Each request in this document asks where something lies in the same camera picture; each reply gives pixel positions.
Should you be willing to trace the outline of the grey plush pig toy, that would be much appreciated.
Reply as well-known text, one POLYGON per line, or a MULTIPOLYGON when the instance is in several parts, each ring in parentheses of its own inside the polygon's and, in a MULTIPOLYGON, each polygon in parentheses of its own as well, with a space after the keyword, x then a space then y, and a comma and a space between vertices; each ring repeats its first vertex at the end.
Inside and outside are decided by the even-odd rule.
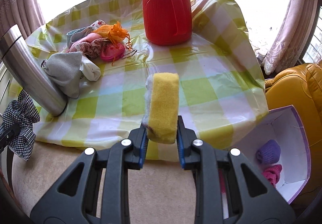
POLYGON ((80 95, 81 63, 81 52, 63 52, 43 60, 41 68, 66 96, 76 99, 80 95))

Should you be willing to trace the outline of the pink floral curtain right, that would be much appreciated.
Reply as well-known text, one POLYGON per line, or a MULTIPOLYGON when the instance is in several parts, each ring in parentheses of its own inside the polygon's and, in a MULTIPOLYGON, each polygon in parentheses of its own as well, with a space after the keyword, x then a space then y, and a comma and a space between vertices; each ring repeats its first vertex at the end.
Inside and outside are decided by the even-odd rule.
POLYGON ((262 61, 265 74, 279 73, 296 64, 309 38, 318 0, 290 0, 281 28, 262 61))

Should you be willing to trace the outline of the yellow sponge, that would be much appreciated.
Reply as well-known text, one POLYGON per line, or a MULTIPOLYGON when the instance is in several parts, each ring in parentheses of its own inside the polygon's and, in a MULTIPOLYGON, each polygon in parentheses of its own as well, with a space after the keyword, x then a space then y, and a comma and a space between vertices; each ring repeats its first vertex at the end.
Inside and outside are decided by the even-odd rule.
POLYGON ((166 145, 175 143, 179 88, 177 73, 154 73, 148 76, 142 124, 149 140, 166 145))

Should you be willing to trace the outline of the pink coin pouch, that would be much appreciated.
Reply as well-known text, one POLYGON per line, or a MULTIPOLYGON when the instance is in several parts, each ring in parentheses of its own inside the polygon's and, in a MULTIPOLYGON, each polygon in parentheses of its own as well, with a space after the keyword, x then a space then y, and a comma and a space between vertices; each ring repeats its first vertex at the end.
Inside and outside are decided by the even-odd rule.
POLYGON ((115 62, 123 56, 124 52, 125 46, 122 43, 108 43, 102 48, 100 58, 105 62, 115 62))

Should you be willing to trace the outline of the light blue cloth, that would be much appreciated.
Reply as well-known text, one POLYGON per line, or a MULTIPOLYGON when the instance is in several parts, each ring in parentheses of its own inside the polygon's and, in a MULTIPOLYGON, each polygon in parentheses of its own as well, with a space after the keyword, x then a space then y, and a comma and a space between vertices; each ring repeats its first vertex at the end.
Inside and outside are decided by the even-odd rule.
POLYGON ((72 31, 69 31, 67 36, 67 48, 70 49, 71 46, 77 42, 78 40, 86 37, 89 33, 93 32, 94 28, 93 26, 86 26, 79 29, 74 29, 72 31))

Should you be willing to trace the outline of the pink cloth bundle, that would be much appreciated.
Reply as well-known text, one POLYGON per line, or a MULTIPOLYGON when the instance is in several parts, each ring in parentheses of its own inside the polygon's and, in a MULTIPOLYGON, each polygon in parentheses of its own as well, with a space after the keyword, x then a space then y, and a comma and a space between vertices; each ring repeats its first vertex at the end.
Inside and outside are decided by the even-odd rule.
POLYGON ((84 38, 79 39, 78 41, 76 41, 75 43, 73 43, 71 45, 71 47, 69 48, 69 52, 74 52, 76 51, 76 45, 86 42, 86 43, 91 43, 92 41, 101 38, 101 35, 97 34, 97 33, 89 33, 88 35, 86 35, 84 38))

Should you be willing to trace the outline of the black white gingham cloth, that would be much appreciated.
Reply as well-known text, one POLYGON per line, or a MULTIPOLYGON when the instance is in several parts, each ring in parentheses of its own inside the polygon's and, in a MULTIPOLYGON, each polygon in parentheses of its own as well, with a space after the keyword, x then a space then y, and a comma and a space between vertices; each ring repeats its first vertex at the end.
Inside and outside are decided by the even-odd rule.
POLYGON ((33 124, 40 121, 33 100, 25 90, 12 100, 2 115, 1 149, 8 147, 18 157, 28 161, 31 157, 36 134, 33 124))

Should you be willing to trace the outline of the steel vacuum flask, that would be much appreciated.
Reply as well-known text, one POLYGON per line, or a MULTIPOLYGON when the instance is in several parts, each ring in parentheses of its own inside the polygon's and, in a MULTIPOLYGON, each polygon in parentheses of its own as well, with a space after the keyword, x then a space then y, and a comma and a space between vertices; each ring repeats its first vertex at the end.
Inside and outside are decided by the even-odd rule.
POLYGON ((16 24, 1 37, 1 61, 19 85, 48 113, 59 116, 64 111, 67 96, 37 64, 16 24))

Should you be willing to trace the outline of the purple white storage box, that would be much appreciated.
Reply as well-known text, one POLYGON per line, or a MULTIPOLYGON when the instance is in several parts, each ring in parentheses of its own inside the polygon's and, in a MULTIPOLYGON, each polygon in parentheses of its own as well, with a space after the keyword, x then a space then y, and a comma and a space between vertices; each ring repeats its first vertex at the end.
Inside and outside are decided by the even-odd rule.
POLYGON ((255 157, 267 141, 275 140, 282 165, 277 191, 291 203, 307 184, 311 175, 311 155, 304 126, 294 106, 269 111, 269 114, 233 147, 238 148, 261 172, 266 168, 255 157))

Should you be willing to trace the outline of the pink curtain left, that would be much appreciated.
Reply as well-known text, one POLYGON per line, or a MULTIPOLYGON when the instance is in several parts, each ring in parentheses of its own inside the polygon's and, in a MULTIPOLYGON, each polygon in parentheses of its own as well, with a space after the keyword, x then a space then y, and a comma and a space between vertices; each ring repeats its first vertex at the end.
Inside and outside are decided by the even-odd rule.
POLYGON ((37 0, 1 0, 1 35, 18 25, 26 39, 44 23, 37 0))

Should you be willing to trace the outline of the pink knitted sock ball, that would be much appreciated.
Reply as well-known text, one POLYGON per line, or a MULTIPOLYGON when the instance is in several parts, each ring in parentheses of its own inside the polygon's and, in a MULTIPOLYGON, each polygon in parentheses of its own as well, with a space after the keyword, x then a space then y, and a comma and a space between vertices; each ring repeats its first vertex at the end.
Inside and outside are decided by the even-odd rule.
POLYGON ((262 175, 268 180, 268 182, 275 188, 281 177, 282 165, 277 164, 267 167, 262 172, 262 175))

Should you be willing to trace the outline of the white folded cloth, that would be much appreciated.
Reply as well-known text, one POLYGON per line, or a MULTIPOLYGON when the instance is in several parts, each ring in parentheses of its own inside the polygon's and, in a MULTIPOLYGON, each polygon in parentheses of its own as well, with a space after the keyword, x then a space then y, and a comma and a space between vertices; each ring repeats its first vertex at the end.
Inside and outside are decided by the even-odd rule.
POLYGON ((100 68, 86 56, 82 56, 80 71, 89 81, 98 81, 101 76, 100 68))

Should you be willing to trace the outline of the floral print small cloth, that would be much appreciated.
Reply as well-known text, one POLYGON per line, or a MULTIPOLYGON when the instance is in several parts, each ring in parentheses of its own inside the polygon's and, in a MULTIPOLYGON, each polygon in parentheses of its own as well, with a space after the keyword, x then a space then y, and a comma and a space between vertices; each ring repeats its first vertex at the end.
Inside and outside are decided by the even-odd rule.
POLYGON ((95 39, 92 42, 80 42, 75 46, 77 51, 81 51, 83 55, 90 59, 95 59, 100 56, 102 48, 107 43, 104 38, 95 39))

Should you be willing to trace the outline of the purple knitted sock ball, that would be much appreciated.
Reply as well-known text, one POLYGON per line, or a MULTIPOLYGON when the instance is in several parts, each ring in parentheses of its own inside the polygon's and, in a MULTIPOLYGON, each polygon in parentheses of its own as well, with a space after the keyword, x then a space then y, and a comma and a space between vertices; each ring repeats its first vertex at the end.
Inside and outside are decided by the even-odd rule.
POLYGON ((275 140, 269 140, 256 152, 257 161, 262 165, 277 163, 280 159, 281 148, 275 140))

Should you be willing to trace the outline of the red thermos jug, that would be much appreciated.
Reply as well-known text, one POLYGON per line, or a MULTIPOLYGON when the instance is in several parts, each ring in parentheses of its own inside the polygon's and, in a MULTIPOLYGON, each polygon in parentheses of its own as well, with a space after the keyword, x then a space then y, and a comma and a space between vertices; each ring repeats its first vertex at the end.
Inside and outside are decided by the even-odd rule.
POLYGON ((190 0, 143 0, 146 38, 159 46, 186 42, 192 35, 190 0))

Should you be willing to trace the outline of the white fruit print cloth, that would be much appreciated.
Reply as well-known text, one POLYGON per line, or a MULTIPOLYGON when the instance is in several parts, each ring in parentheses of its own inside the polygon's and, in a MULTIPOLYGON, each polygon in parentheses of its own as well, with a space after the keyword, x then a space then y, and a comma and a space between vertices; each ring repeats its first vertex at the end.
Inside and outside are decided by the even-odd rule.
POLYGON ((102 25, 105 25, 106 23, 103 20, 96 20, 94 23, 90 25, 90 27, 94 30, 100 28, 102 25))

